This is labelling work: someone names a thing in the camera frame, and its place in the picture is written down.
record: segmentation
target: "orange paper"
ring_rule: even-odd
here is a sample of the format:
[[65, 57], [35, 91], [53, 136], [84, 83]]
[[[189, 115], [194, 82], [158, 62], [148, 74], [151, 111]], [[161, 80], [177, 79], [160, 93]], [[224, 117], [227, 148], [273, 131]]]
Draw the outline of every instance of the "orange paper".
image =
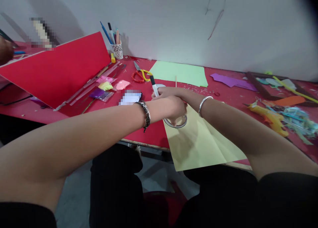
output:
[[295, 96], [290, 96], [284, 99], [271, 101], [271, 102], [279, 106], [292, 106], [292, 105], [303, 103], [305, 101], [306, 99], [304, 97], [295, 95]]

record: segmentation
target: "scissors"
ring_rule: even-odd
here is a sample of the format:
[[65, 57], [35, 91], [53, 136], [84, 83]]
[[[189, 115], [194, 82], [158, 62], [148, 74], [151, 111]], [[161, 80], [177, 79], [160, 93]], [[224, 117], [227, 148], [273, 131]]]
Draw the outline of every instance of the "scissors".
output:
[[[144, 83], [145, 81], [147, 81], [147, 82], [150, 81], [150, 79], [147, 79], [145, 77], [145, 73], [152, 76], [151, 72], [140, 69], [140, 67], [138, 66], [138, 64], [135, 61], [133, 61], [133, 63], [135, 64], [136, 71], [132, 74], [132, 79], [138, 83]], [[140, 80], [137, 80], [134, 78], [136, 74], [141, 78]]]

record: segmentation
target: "red scissors handle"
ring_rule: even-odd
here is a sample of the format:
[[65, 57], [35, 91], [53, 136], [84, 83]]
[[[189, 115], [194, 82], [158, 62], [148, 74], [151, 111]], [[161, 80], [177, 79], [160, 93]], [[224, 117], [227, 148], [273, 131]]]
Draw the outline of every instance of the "red scissors handle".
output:
[[[136, 79], [135, 79], [135, 75], [136, 75], [136, 74], [141, 78], [141, 80], [136, 80]], [[145, 82], [145, 79], [142, 77], [141, 74], [138, 73], [138, 71], [135, 71], [135, 72], [132, 74], [132, 79], [133, 79], [135, 82], [138, 82], [138, 83], [144, 83], [144, 82]]]

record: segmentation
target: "blue pencil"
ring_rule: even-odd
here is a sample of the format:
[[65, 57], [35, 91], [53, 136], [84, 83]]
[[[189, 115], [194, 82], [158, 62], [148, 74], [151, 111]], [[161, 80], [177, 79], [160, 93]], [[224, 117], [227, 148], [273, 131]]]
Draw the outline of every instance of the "blue pencil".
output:
[[112, 40], [111, 40], [110, 37], [108, 36], [108, 33], [107, 33], [107, 31], [106, 31], [106, 28], [104, 27], [104, 25], [102, 24], [101, 21], [100, 21], [100, 24], [102, 25], [102, 29], [104, 30], [104, 33], [106, 34], [106, 37], [108, 38], [109, 43], [114, 45], [114, 43], [112, 43]]

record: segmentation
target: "beaded bracelet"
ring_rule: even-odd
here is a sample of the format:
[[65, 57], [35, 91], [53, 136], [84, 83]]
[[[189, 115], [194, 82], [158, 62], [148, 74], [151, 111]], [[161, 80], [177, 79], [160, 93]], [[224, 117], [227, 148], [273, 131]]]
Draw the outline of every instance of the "beaded bracelet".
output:
[[135, 104], [140, 105], [143, 108], [143, 110], [145, 111], [145, 113], [146, 113], [146, 124], [144, 126], [144, 131], [143, 131], [143, 132], [145, 132], [146, 129], [148, 128], [148, 126], [150, 125], [149, 109], [148, 109], [148, 107], [146, 106], [146, 103], [143, 100], [141, 100], [139, 102], [135, 102]]

